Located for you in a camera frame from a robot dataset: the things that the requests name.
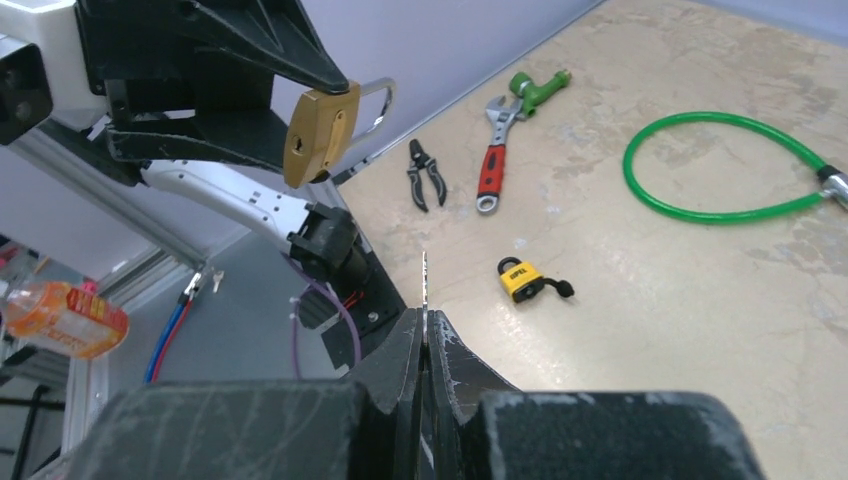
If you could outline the black headed key bunch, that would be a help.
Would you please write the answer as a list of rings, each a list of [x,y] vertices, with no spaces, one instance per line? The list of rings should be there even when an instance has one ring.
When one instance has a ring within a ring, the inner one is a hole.
[[[421,307],[421,327],[422,327],[422,343],[428,345],[428,325],[429,325],[429,283],[428,283],[428,255],[426,250],[422,251],[421,256],[421,290],[422,290],[422,307]]]

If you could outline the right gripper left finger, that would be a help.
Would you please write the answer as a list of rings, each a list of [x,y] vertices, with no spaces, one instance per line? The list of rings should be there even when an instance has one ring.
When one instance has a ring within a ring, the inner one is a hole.
[[[421,460],[424,310],[406,310],[346,376],[346,479],[416,479]]]

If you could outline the large brass padlock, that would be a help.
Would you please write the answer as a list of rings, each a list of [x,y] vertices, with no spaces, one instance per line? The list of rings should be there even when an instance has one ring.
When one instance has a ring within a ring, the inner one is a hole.
[[[300,188],[323,178],[345,152],[373,136],[389,116],[397,84],[383,77],[349,90],[327,94],[318,90],[303,93],[288,126],[283,150],[283,178],[287,186]],[[368,129],[355,134],[361,99],[382,91],[381,110]]]

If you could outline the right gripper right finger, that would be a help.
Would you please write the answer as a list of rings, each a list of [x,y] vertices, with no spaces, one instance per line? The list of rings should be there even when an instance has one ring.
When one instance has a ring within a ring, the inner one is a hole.
[[[462,341],[442,311],[428,313],[427,419],[437,479],[490,479],[491,436],[482,397],[514,391]]]

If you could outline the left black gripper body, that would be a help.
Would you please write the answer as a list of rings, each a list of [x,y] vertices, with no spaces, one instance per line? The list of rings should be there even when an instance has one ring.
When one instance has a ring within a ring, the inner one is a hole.
[[[81,1],[76,7],[93,93],[108,122],[270,108],[274,75],[180,31],[177,1]]]

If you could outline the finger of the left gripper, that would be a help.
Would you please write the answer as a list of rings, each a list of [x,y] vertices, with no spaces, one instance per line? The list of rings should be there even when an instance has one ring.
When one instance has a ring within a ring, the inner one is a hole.
[[[227,55],[325,94],[350,81],[299,1],[177,1],[180,31]]]
[[[118,161],[197,160],[281,174],[288,125],[268,109],[180,119],[111,122],[105,127]]]

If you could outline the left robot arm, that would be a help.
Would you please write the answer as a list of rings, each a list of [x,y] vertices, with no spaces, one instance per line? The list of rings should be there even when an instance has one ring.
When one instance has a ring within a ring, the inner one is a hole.
[[[363,95],[299,1],[81,1],[86,70],[109,109],[100,141],[138,182],[302,248],[313,208],[257,184],[325,181],[355,143]]]

